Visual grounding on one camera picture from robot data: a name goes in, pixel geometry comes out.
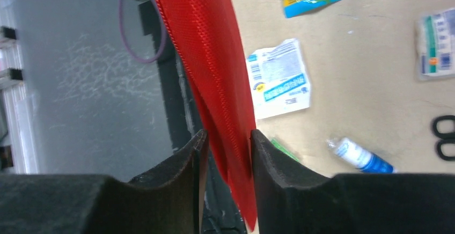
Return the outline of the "red zipper pouch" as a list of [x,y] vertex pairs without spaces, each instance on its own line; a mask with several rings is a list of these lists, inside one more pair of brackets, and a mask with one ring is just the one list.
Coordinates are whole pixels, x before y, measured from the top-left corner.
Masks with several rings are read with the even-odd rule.
[[242,218],[257,220],[251,160],[256,128],[232,0],[156,0],[184,64],[210,148]]

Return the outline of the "small green medicine box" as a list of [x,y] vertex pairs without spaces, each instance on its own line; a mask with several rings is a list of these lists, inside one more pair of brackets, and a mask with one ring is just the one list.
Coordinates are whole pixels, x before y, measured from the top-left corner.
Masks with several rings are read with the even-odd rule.
[[276,138],[272,138],[270,141],[274,145],[274,147],[277,148],[279,151],[281,151],[282,153],[286,154],[287,156],[289,156],[293,160],[295,160],[297,162],[300,162],[299,158],[297,156],[295,156],[287,148],[285,148]]

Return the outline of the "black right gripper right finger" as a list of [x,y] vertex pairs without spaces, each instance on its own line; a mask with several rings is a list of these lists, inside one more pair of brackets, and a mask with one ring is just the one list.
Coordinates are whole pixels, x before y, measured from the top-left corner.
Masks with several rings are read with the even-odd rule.
[[261,233],[454,233],[454,175],[321,175],[251,133]]

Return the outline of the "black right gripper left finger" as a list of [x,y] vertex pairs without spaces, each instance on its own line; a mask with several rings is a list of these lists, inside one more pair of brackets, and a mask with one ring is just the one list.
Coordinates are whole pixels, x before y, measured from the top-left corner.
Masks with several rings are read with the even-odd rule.
[[200,233],[208,134],[128,182],[98,174],[1,175],[1,233]]

